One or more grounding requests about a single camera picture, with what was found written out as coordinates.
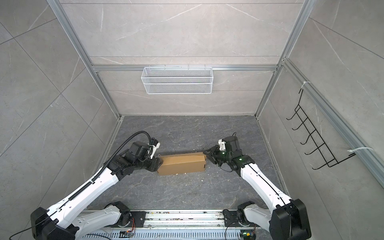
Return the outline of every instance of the brown box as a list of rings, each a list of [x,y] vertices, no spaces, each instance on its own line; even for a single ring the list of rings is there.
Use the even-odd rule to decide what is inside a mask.
[[[205,155],[202,152],[160,156],[163,164],[157,172],[159,175],[183,174],[205,171]]]

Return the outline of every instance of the wall tile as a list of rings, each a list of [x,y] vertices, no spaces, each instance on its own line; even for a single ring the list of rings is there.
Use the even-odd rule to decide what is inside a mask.
[[[85,68],[57,19],[16,40],[60,92]]]
[[[381,0],[319,0],[311,18],[384,57]]]
[[[277,64],[279,56],[231,57],[91,57],[93,64]]]
[[[64,4],[63,8],[90,56],[278,56],[301,4]]]
[[[105,144],[116,123],[115,115],[106,101],[103,102],[96,116],[89,125]]]
[[[384,59],[311,19],[290,58],[384,159]]]
[[[55,18],[46,0],[0,1],[0,22],[14,37]]]
[[[3,25],[0,23],[0,44],[8,41],[11,39],[12,36],[9,34],[9,32],[3,27]]]
[[[269,100],[260,116],[260,124],[277,161],[290,197],[292,199],[299,198],[307,208],[313,239],[340,240],[340,235],[291,137]]]
[[[60,0],[61,3],[205,3],[203,0]],[[304,0],[210,0],[209,3],[303,3]]]
[[[102,93],[86,69],[63,91],[63,96],[87,124],[91,123],[104,102]]]
[[[15,40],[0,45],[0,155],[59,96]]]
[[[140,71],[99,72],[110,91],[145,91]],[[213,91],[265,90],[271,71],[214,71]]]
[[[357,156],[331,168],[325,166],[319,170],[312,169],[323,165],[324,160],[318,151],[310,155],[304,154],[313,151],[316,146],[312,139],[309,139],[305,145],[299,144],[307,139],[307,131],[303,126],[296,131],[292,130],[292,127],[297,128],[300,124],[297,116],[292,120],[286,119],[294,114],[294,108],[300,98],[299,89],[300,85],[296,80],[287,71],[283,71],[270,99],[288,130],[341,238],[380,239],[381,229],[384,228],[384,223],[380,219],[384,211],[378,209],[381,209],[384,190]],[[347,152],[349,146],[305,92],[301,97],[300,106],[305,110],[337,160],[341,161],[346,158],[349,154]],[[318,141],[317,133],[314,133],[314,136]],[[321,149],[324,156],[330,161],[333,158],[330,152],[326,147]]]
[[[48,208],[85,183],[92,176],[93,167],[97,164],[103,148],[103,142],[88,127],[44,196],[40,206]]]
[[[253,115],[264,91],[213,91],[211,94],[147,94],[110,91],[122,115]]]
[[[28,223],[87,127],[59,96],[0,157],[2,239]]]

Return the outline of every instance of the marble floor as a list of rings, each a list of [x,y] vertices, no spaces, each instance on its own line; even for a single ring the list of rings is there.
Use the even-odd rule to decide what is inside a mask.
[[[253,116],[126,116],[111,152],[139,130],[147,131],[161,143],[156,151],[160,155],[200,152],[236,132],[243,153],[251,156],[264,174],[280,186]],[[145,135],[133,139],[137,140],[147,141]],[[207,161],[205,172],[159,176],[156,172],[135,171],[88,208],[100,209],[110,202],[122,201],[131,209],[233,209],[250,200],[266,208],[252,187],[235,172],[225,172]],[[258,239],[270,239],[269,233],[258,231]]]

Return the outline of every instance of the vertical metal post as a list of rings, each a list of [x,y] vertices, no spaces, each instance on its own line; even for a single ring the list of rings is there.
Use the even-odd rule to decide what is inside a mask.
[[[72,45],[74,46],[77,53],[79,54],[85,67],[88,69],[89,73],[91,74],[97,87],[100,89],[101,93],[103,94],[103,96],[104,96],[105,100],[107,101],[109,107],[111,108],[112,112],[115,114],[116,118],[120,118],[121,114],[119,113],[119,110],[117,109],[114,101],[112,100],[112,97],[109,95],[109,92],[108,92],[107,88],[104,86],[100,76],[93,70],[91,59],[89,58],[87,52],[85,51],[83,45],[80,42],[78,36],[76,35],[76,33],[73,29],[73,26],[71,25],[67,15],[65,14],[64,9],[61,6],[60,2],[58,0],[47,0],[47,2],[50,5],[52,11],[55,13],[60,24],[62,25],[65,33],[67,34],[68,38],[70,39],[70,41],[72,43]]]
[[[288,41],[284,47],[284,50],[281,53],[279,62],[277,64],[277,71],[275,73],[273,73],[271,80],[269,81],[268,86],[264,91],[264,94],[263,94],[263,97],[259,103],[259,106],[256,109],[256,112],[255,112],[256,118],[260,117],[260,114],[263,111],[264,106],[265,106],[266,102],[268,101],[269,96],[271,95],[272,89],[275,86],[277,79],[280,75],[280,72],[282,69],[282,62],[284,61],[284,58],[289,57],[289,55],[290,55],[290,53],[291,53],[291,51],[292,51],[292,49],[296,43],[296,40],[298,39],[298,37],[301,33],[301,30],[303,29],[309,15],[312,12],[312,9],[313,9],[315,3],[316,3],[316,0],[305,0],[305,2],[303,3],[303,7],[301,8],[301,11],[300,11],[299,16],[296,20],[296,23],[293,26],[291,35],[289,36]]]

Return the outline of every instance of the hook rack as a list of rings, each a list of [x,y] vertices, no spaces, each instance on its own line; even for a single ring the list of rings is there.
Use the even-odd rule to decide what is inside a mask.
[[[347,160],[348,158],[351,158],[351,157],[355,156],[356,154],[355,154],[355,153],[352,153],[352,154],[348,155],[348,157],[346,157],[345,159],[343,159],[343,160],[341,160],[341,161],[338,161],[338,160],[336,159],[336,157],[333,155],[332,151],[329,149],[328,145],[325,143],[323,137],[322,137],[322,136],[320,135],[320,133],[317,131],[316,127],[313,125],[313,123],[312,123],[312,121],[309,119],[308,115],[304,112],[304,109],[302,109],[302,107],[300,106],[301,96],[303,95],[303,89],[300,89],[299,94],[300,94],[300,99],[299,99],[299,103],[298,103],[297,106],[295,107],[295,113],[294,113],[294,115],[293,115],[291,118],[289,118],[289,119],[287,118],[287,120],[291,120],[295,115],[297,115],[297,116],[299,117],[300,121],[301,121],[301,124],[300,124],[296,129],[293,129],[293,128],[292,128],[292,130],[295,131],[295,130],[299,129],[302,125],[304,125],[305,129],[307,130],[307,132],[308,132],[308,134],[309,134],[308,137],[307,137],[307,140],[305,141],[305,143],[300,142],[300,144],[301,144],[301,145],[305,145],[305,144],[308,142],[309,138],[311,138],[312,141],[314,142],[314,144],[316,145],[316,149],[315,149],[315,150],[313,150],[313,151],[310,152],[310,153],[304,153],[304,154],[305,154],[305,155],[310,155],[310,154],[314,153],[316,150],[319,150],[321,156],[323,157],[323,159],[324,159],[324,161],[325,161],[325,164],[321,165],[321,166],[318,167],[318,168],[312,168],[312,169],[313,169],[313,170],[318,170],[318,169],[324,167],[325,165],[327,165],[328,167],[333,167],[333,166],[335,166],[335,165],[337,165],[337,164],[339,164],[339,163],[341,163],[341,162]],[[301,110],[301,111],[303,112],[303,114],[305,115],[305,119],[304,119],[304,120],[303,120],[303,119],[300,117],[300,115],[298,114],[298,111],[299,111],[299,110]],[[310,131],[308,130],[308,127],[305,125],[305,121],[309,122],[309,123],[313,126],[314,130],[313,130],[312,132],[310,132]],[[314,134],[314,133],[317,133],[317,134],[320,136],[320,138],[321,138],[321,140],[322,140],[322,142],[323,142],[321,145],[318,145],[318,144],[316,143],[316,141],[313,139],[313,134]],[[325,147],[328,149],[328,151],[329,151],[329,152],[331,153],[331,155],[332,155],[332,159],[331,159],[330,161],[327,161],[327,160],[325,159],[324,154],[322,153],[322,151],[321,151],[321,149],[320,149],[320,147],[322,147],[322,146],[324,146],[324,145],[325,145]]]

